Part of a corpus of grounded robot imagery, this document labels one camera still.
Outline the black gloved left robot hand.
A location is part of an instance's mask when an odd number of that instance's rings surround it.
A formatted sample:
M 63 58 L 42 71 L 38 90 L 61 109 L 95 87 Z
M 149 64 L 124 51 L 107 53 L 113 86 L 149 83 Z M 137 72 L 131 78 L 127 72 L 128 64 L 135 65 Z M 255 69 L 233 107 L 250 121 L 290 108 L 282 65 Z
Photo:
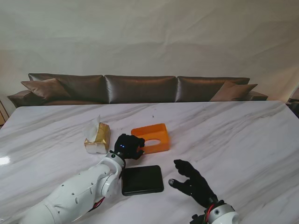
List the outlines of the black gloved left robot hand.
M 114 154 L 122 159 L 138 160 L 144 154 L 145 140 L 134 135 L 122 134 L 114 145 Z

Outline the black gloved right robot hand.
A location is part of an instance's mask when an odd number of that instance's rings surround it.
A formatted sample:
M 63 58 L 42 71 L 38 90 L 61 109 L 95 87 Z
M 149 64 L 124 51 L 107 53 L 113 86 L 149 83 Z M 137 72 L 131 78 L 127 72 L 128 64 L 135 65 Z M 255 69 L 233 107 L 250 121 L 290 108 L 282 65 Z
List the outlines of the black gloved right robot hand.
M 175 179 L 170 179 L 168 183 L 171 187 L 191 196 L 204 208 L 208 208 L 210 205 L 219 201 L 205 178 L 188 161 L 178 159 L 174 160 L 174 164 L 178 173 L 187 177 L 187 180 L 185 182 L 179 182 Z

